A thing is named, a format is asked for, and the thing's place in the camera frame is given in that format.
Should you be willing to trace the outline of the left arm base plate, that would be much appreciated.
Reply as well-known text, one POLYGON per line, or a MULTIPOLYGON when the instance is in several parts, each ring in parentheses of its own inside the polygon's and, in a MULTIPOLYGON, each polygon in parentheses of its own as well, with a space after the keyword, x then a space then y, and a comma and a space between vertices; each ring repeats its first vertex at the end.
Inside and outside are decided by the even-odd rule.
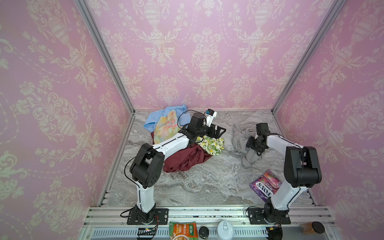
POLYGON ((137 207, 130 209, 127 225, 167 225, 169 209, 154 208, 148 213, 142 212, 137 207))

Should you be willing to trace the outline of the grey cloth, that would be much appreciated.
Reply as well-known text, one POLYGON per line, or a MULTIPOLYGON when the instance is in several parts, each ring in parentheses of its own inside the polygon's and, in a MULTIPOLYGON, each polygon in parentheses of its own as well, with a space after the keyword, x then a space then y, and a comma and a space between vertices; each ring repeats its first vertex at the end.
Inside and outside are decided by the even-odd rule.
POLYGON ((255 150, 247 147, 249 138, 255 140, 256 135, 255 125, 234 125, 233 127, 232 144, 237 152, 243 154, 242 164, 246 168, 250 168, 257 162, 260 162, 265 155, 263 153, 258 156, 255 150))

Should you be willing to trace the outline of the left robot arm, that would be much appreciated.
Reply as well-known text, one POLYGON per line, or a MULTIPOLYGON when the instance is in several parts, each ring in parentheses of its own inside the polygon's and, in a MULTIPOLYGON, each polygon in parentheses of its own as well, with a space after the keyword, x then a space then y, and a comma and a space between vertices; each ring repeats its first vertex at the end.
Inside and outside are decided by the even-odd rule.
POLYGON ((169 209, 156 209, 154 185, 159 180, 164 161, 175 153, 196 143, 205 136, 219 139, 226 129, 212 122, 217 112, 208 109, 205 113, 195 112, 188 124, 178 133, 164 142, 155 145, 144 144, 138 154, 132 158, 130 179, 137 187, 137 203, 127 210, 128 225, 150 225, 168 223, 169 209))

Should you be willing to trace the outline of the yellow lemon print cloth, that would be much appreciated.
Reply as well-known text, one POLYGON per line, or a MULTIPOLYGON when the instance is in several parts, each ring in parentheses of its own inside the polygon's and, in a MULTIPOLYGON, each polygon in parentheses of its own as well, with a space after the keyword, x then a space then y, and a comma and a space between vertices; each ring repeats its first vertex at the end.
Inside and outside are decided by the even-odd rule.
POLYGON ((207 136, 198 137, 196 144, 198 144, 209 155, 216 156, 224 150, 225 140, 223 138, 215 139, 207 136))

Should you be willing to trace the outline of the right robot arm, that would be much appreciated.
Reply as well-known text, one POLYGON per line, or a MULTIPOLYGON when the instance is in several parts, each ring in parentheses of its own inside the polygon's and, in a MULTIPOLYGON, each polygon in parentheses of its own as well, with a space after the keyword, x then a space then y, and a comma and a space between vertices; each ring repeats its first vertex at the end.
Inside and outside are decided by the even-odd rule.
POLYGON ((267 123, 256 124, 256 136, 249 138, 247 147, 254 150, 259 157, 268 149, 274 149, 285 157, 284 182, 275 194, 267 198, 263 209, 250 207, 246 210, 250 224, 290 224, 291 204, 322 180, 317 150, 271 133, 267 123))

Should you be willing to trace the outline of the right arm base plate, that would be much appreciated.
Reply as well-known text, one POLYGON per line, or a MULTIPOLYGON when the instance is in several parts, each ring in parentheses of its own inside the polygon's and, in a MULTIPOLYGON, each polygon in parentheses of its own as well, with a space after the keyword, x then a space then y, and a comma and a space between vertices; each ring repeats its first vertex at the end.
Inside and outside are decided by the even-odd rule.
POLYGON ((245 210, 245 215, 249 219, 251 225, 290 225, 291 219, 288 211, 270 212, 262 208, 249 207, 245 210))

